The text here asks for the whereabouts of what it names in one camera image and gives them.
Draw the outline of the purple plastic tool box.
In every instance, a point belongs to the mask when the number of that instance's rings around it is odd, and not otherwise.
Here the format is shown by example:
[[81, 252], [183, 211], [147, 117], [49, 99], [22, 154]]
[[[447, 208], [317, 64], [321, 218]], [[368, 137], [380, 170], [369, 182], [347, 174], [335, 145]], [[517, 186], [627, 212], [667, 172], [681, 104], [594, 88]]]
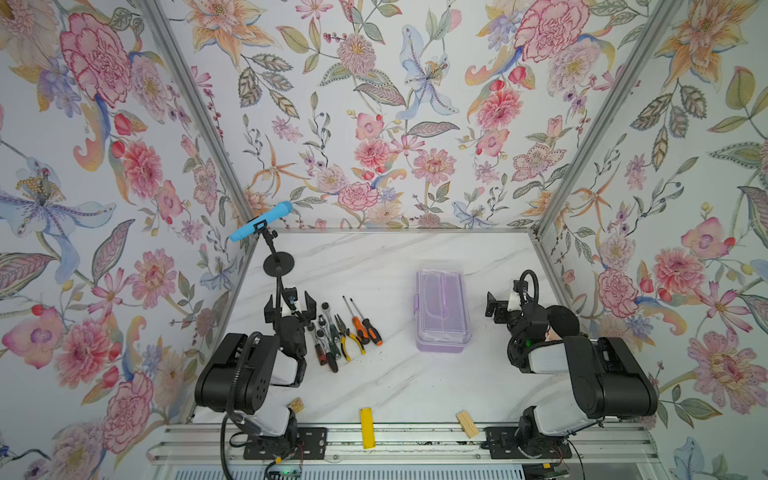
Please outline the purple plastic tool box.
[[418, 270], [414, 317], [419, 350], [461, 353], [471, 339], [463, 273], [455, 269]]

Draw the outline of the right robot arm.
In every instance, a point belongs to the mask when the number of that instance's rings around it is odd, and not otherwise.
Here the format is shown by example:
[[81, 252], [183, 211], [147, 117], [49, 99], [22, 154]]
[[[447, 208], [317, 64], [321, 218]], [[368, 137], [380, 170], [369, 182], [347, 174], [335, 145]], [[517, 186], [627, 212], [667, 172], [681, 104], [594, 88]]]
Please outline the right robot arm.
[[486, 297], [485, 315], [510, 333], [507, 357], [523, 374], [565, 375], [569, 389], [525, 408], [513, 436], [495, 444], [528, 458], [559, 453], [569, 437], [606, 417], [632, 419], [654, 414], [658, 394], [626, 342], [590, 339], [580, 333], [574, 312], [544, 307], [527, 295], [519, 303]]

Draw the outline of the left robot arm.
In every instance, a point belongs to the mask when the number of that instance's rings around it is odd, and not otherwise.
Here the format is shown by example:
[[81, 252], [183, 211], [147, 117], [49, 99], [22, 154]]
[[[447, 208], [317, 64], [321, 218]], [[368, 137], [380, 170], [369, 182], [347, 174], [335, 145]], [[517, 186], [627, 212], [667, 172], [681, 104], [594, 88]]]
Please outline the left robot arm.
[[241, 432], [268, 439], [284, 437], [295, 425], [295, 413], [269, 397], [272, 386], [296, 388], [303, 382], [308, 353], [306, 328], [317, 317], [317, 303], [288, 290], [282, 307], [270, 302], [265, 321], [272, 335], [229, 333], [198, 377], [195, 403], [222, 413]]

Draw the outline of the black round pad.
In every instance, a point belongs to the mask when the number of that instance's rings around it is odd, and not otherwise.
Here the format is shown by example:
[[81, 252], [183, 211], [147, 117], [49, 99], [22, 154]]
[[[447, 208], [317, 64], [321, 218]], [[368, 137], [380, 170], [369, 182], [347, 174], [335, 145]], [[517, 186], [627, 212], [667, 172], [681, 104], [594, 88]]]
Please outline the black round pad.
[[562, 339], [569, 336], [577, 336], [580, 333], [579, 319], [570, 309], [561, 305], [552, 305], [546, 308], [549, 323], [549, 337]]

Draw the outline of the black microphone stand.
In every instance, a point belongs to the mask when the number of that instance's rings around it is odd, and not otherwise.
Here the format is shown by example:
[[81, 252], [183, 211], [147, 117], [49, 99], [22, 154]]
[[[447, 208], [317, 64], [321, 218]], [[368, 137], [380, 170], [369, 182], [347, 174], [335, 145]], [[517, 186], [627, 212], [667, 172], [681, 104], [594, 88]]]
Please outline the black microphone stand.
[[273, 278], [279, 278], [290, 273], [295, 266], [295, 260], [291, 254], [277, 250], [275, 246], [277, 233], [270, 230], [267, 226], [256, 232], [256, 234], [264, 240], [269, 249], [269, 254], [263, 262], [264, 273]]

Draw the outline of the orange black screwdriver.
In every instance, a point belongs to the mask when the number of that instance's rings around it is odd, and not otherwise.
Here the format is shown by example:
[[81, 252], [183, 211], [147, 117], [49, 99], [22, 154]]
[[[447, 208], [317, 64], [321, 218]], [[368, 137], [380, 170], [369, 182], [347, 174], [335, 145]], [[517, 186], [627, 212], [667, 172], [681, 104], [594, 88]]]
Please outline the orange black screwdriver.
[[366, 333], [366, 331], [365, 331], [365, 329], [363, 327], [363, 324], [362, 324], [360, 318], [353, 311], [352, 306], [351, 306], [349, 300], [345, 296], [343, 296], [342, 299], [343, 299], [343, 301], [344, 301], [344, 303], [345, 303], [345, 305], [346, 305], [346, 307], [349, 310], [349, 313], [351, 315], [352, 323], [353, 323], [353, 326], [354, 326], [354, 333], [355, 333], [357, 339], [359, 340], [359, 343], [362, 346], [365, 346], [365, 345], [369, 344], [370, 343], [370, 339], [369, 339], [368, 334]]
[[376, 346], [381, 346], [383, 344], [383, 338], [378, 332], [378, 330], [372, 325], [371, 321], [368, 317], [366, 317], [362, 311], [359, 309], [359, 307], [356, 305], [353, 299], [351, 299], [351, 304], [355, 308], [355, 310], [358, 313], [358, 316], [362, 320], [363, 330], [365, 332], [365, 335], [367, 338]]

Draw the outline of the small wooden tag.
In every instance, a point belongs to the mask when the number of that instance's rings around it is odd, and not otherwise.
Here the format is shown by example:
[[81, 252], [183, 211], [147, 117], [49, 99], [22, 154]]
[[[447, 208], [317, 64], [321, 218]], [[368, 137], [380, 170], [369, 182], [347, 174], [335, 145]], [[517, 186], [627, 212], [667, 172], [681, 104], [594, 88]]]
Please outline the small wooden tag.
[[300, 397], [293, 399], [287, 407], [294, 413], [298, 414], [305, 409], [305, 404]]

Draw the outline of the blue microphone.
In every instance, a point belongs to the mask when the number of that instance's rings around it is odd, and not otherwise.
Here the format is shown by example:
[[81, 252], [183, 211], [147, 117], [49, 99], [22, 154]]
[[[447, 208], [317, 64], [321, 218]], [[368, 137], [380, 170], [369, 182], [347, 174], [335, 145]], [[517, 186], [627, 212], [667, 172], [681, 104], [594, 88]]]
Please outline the blue microphone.
[[229, 239], [232, 242], [239, 242], [255, 234], [259, 230], [267, 227], [271, 223], [286, 217], [292, 211], [293, 211], [293, 204], [290, 201], [280, 202], [271, 210], [249, 221], [248, 223], [240, 227], [238, 230], [233, 232], [229, 236]]

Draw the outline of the yellow handled pliers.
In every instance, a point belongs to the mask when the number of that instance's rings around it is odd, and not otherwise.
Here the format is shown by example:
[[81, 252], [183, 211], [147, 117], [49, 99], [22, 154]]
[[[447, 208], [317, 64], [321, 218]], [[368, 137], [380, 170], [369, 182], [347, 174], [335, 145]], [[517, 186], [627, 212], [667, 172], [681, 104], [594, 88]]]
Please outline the yellow handled pliers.
[[354, 345], [356, 345], [356, 346], [357, 346], [357, 348], [359, 349], [360, 353], [361, 353], [362, 355], [365, 355], [365, 354], [366, 354], [366, 351], [365, 351], [365, 348], [364, 348], [364, 346], [363, 346], [362, 342], [361, 342], [361, 341], [360, 341], [360, 339], [359, 339], [359, 338], [358, 338], [358, 337], [357, 337], [355, 334], [353, 334], [353, 333], [352, 333], [352, 331], [351, 331], [351, 330], [350, 330], [350, 329], [349, 329], [349, 328], [346, 326], [346, 324], [345, 324], [345, 323], [344, 323], [344, 321], [342, 320], [341, 316], [340, 316], [339, 314], [335, 314], [335, 315], [334, 315], [334, 320], [335, 320], [335, 322], [336, 322], [336, 325], [337, 325], [337, 328], [338, 328], [338, 330], [339, 330], [339, 332], [340, 332], [340, 336], [341, 336], [341, 343], [342, 343], [343, 345], [346, 345], [346, 341], [347, 341], [347, 340], [350, 340], [350, 341], [351, 341], [351, 342], [352, 342]]

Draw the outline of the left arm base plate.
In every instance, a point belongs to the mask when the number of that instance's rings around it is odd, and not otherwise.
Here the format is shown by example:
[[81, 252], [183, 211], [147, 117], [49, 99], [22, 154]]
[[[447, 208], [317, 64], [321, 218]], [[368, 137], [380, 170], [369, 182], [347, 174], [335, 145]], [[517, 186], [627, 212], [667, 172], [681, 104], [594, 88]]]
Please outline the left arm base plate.
[[245, 460], [272, 461], [324, 460], [328, 445], [328, 429], [325, 427], [289, 428], [278, 437], [251, 436], [248, 438], [243, 458]]

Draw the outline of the yellow block on rail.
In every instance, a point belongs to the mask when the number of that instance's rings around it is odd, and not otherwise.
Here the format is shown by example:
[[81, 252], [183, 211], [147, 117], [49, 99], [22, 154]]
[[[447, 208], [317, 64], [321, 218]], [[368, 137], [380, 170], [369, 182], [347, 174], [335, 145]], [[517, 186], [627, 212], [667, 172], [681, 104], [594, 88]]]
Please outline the yellow block on rail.
[[371, 408], [362, 408], [360, 410], [360, 427], [363, 449], [370, 450], [375, 448], [376, 439], [373, 412]]

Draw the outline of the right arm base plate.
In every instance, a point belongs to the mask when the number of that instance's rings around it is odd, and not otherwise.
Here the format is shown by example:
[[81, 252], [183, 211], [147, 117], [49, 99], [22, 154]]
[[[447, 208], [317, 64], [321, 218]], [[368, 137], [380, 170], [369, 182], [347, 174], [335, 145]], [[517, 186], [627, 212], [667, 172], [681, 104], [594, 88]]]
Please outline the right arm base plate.
[[480, 448], [488, 450], [494, 460], [570, 459], [573, 454], [565, 437], [551, 437], [539, 433], [523, 432], [518, 427], [487, 427]]

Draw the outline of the wooden block on rail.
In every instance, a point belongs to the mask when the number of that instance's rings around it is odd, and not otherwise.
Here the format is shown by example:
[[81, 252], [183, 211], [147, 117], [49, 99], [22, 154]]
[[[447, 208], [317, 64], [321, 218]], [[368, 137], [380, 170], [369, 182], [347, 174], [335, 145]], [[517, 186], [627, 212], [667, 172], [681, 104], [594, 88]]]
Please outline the wooden block on rail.
[[468, 411], [460, 411], [456, 414], [456, 419], [468, 439], [473, 439], [479, 434], [479, 429]]

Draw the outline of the aluminium front rail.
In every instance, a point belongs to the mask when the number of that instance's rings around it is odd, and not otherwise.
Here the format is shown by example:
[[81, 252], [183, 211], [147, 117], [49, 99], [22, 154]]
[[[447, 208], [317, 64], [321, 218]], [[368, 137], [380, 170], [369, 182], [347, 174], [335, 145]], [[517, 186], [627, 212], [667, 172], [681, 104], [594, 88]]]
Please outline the aluminium front rail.
[[[285, 464], [362, 465], [362, 464], [485, 464], [494, 459], [490, 450], [481, 445], [486, 441], [485, 430], [491, 425], [481, 423], [480, 434], [468, 438], [457, 423], [376, 423], [376, 446], [365, 449], [362, 427], [358, 423], [325, 424], [327, 430], [322, 459], [308, 453], [295, 453]], [[249, 463], [242, 448], [232, 449], [227, 439], [220, 439], [217, 424], [189, 424], [167, 427], [159, 443], [150, 447], [146, 457], [153, 466], [217, 465], [219, 445], [224, 444], [228, 463], [241, 466]], [[564, 448], [538, 458], [511, 455], [511, 448], [502, 459], [506, 463], [557, 463], [568, 466], [588, 464], [630, 463], [658, 464], [656, 447], [649, 433], [633, 423], [604, 422], [601, 427], [582, 430]]]

